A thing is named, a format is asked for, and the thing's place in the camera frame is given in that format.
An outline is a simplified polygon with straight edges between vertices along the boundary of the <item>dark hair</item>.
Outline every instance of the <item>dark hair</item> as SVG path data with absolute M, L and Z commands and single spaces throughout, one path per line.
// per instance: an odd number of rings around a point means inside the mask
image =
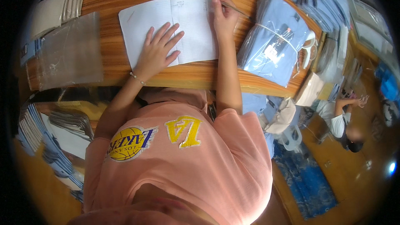
M 359 152 L 362 149 L 363 145 L 364 145 L 363 140 L 357 140 L 351 142 L 349 139 L 347 139 L 347 146 L 349 150 L 351 150 L 354 153 Z

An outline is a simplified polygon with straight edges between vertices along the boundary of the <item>lakers logo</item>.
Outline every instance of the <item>lakers logo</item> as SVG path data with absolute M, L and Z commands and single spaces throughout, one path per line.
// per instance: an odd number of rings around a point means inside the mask
M 179 148 L 198 146 L 201 141 L 197 140 L 197 133 L 199 131 L 201 120 L 191 117 L 191 116 L 180 116 L 176 120 L 168 121 L 164 123 L 165 127 L 167 127 L 168 137 L 172 143 L 176 143 L 180 136 L 188 127 L 188 134 L 185 140 L 179 144 Z
M 127 161 L 136 158 L 150 146 L 158 126 L 144 129 L 140 126 L 126 128 L 111 140 L 107 155 L 116 161 Z

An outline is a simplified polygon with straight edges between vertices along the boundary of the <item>pink t-shirt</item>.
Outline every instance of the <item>pink t-shirt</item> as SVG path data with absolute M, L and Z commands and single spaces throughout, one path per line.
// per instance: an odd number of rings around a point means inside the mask
M 220 225 L 250 224 L 272 188 L 255 113 L 225 109 L 215 122 L 178 102 L 141 108 L 113 137 L 86 149 L 84 211 L 129 205 L 144 183 L 201 208 Z

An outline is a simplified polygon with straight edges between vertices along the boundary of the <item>white shirt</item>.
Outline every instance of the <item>white shirt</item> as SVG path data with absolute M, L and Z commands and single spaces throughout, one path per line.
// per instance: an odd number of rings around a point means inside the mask
M 321 100 L 317 107 L 317 113 L 325 120 L 333 136 L 341 138 L 343 136 L 344 126 L 350 122 L 351 113 L 344 113 L 335 117 L 335 101 L 328 102 Z

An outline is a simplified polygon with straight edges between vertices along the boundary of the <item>bracelet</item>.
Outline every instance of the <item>bracelet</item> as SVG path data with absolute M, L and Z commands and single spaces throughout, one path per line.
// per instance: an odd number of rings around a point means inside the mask
M 138 80 L 141 84 L 143 84 L 143 86 L 146 86 L 146 83 L 143 82 L 142 80 L 138 79 L 137 76 L 134 75 L 132 72 L 130 72 L 129 75 L 133 76 L 133 78 L 135 78 L 136 80 Z

